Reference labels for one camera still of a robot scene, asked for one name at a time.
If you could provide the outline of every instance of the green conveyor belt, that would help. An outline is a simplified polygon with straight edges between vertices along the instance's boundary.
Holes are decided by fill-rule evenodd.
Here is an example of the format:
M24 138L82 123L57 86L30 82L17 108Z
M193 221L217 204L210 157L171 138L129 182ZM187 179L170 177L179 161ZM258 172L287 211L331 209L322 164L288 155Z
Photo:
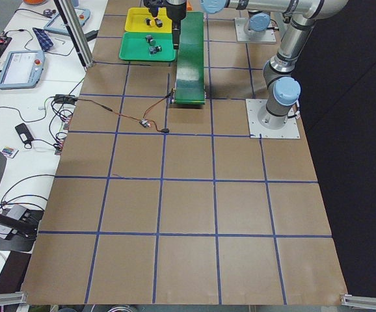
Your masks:
M204 104L204 14L187 12L181 23L174 102Z

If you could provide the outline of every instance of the tiled table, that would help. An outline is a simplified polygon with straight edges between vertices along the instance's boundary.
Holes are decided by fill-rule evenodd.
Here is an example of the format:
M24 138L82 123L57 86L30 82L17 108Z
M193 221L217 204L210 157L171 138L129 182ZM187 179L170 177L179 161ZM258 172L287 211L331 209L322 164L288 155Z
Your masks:
M110 0L81 98L140 118L174 64L118 59L129 7ZM23 290L31 304L340 303L346 287L302 125L249 138L245 98L266 98L277 45L235 43L205 20L201 109L160 104L164 135L79 101Z

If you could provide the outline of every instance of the orange object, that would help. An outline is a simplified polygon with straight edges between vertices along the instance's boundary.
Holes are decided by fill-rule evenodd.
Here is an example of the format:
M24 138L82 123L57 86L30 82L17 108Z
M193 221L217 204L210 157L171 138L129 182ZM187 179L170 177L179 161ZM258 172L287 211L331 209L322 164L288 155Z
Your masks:
M23 0L24 3L27 5L41 5L45 3L47 0Z

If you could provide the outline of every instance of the sticker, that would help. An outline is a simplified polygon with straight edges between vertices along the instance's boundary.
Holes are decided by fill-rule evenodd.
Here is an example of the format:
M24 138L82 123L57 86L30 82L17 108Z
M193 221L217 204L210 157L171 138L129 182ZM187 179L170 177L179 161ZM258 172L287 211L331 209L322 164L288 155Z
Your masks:
M18 152L19 152L18 149L10 148L8 146L5 146L5 148L3 148L1 151L1 153L7 158L14 158Z

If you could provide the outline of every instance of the metal bracket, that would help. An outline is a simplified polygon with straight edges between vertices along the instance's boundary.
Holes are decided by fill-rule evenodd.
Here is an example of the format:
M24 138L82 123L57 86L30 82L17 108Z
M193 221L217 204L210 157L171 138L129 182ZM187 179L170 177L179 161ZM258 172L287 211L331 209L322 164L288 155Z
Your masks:
M0 294L0 306L9 304L25 304L27 295L24 292L15 292L13 294Z
M245 25L248 18L235 18L235 33L238 42L246 42L251 44L275 44L276 37L273 30L254 31L252 35L245 33Z
M267 99L246 99L248 129L251 138L301 138L295 118L288 119L285 126L279 130L264 127L258 120L259 110L266 105Z
M350 294L342 294L341 298L343 306L376 310L376 298L357 297Z

